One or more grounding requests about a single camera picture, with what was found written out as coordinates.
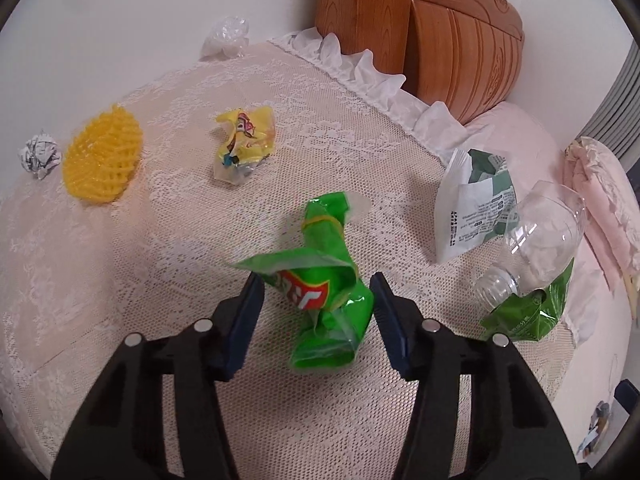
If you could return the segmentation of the large green snack bag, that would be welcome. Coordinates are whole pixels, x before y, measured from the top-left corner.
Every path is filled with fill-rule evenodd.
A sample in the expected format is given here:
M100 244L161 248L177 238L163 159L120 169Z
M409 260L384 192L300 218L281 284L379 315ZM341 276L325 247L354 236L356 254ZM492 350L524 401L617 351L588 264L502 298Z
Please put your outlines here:
M513 341L541 341L559 323L564 313L568 283L575 260L548 287L525 297L511 295L480 320L482 338L503 334Z

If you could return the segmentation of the crumpled clear plastic bag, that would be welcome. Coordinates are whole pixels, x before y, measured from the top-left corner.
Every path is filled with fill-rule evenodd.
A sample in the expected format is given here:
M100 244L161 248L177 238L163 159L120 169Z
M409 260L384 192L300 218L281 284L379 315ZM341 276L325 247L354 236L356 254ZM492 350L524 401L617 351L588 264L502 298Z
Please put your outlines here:
M250 43L250 24L245 18L226 16L215 24L204 39L200 59L239 58Z

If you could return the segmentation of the crumpled printed paper ball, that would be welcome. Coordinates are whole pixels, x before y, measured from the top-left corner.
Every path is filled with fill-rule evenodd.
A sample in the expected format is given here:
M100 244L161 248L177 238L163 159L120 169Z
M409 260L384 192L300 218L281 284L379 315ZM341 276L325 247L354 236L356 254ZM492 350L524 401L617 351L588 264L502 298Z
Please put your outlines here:
M47 177L62 162L58 144L43 130L25 143L18 157L23 169L37 180Z

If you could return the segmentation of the yellow foam fruit net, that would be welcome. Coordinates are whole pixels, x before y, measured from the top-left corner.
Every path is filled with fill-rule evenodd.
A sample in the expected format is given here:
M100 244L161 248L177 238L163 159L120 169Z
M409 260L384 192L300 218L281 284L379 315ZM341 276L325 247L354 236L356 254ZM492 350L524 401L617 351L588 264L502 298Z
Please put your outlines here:
M143 131L125 107L93 117L66 148L62 177L70 196L93 204L114 202L141 158Z

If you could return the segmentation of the wooden bed headboard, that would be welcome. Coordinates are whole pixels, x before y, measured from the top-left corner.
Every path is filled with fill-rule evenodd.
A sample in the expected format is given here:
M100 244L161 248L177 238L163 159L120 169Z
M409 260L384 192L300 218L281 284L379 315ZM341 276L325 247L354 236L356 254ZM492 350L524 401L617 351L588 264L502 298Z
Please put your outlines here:
M508 0L318 0L314 26L343 54L370 50L405 91L466 124L518 81L523 22Z

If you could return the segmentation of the green snack bag rubber band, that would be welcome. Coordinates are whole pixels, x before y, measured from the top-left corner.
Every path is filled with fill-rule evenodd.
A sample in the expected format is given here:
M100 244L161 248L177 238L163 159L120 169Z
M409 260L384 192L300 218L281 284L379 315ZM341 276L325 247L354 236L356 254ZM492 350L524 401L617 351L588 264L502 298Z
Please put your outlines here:
M315 197L304 210L302 246L233 265L258 274L305 313L291 354L298 370L340 368L356 358L372 318L373 294L347 248L345 226L370 207L370 200L356 192Z

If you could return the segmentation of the yellow candy wrapper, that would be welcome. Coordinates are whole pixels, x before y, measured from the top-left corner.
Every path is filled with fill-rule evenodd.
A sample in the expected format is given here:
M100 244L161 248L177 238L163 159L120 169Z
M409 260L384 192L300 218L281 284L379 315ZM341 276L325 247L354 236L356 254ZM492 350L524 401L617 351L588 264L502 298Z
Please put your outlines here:
M229 110L216 117L226 133L216 151L214 177L232 185L244 183L273 152L276 122L270 106Z

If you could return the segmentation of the white green paper package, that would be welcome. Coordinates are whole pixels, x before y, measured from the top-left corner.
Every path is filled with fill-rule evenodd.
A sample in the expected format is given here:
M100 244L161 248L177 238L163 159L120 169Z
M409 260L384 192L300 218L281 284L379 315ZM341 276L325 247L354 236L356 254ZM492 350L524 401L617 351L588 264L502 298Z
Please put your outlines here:
M457 150L440 182L434 208L436 261L444 263L503 235L513 226L516 192L497 154Z

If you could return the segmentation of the radiator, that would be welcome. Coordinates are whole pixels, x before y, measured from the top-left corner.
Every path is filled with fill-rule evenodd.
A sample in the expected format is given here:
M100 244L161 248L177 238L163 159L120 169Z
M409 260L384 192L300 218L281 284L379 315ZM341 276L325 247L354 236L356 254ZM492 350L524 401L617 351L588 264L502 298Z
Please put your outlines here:
M578 133L604 144L619 159L639 141L639 47L633 42L610 91Z

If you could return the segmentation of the folded pink blanket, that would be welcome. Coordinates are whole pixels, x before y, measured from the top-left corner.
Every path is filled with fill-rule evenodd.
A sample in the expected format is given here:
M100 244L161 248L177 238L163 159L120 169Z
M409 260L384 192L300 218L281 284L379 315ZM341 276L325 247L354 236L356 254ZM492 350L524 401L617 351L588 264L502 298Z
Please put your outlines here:
M600 141L582 136L565 150L563 183L584 199L589 245L608 288L625 285L637 321L639 204L622 164Z

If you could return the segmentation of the clear plastic bottle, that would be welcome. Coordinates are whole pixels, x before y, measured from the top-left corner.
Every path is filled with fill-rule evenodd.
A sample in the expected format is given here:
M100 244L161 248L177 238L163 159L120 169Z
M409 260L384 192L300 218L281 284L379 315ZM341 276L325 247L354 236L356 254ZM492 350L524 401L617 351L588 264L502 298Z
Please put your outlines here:
M539 181L510 211L498 260L478 278L474 292L488 311L511 295L548 287L574 259L584 236L585 201L559 183Z

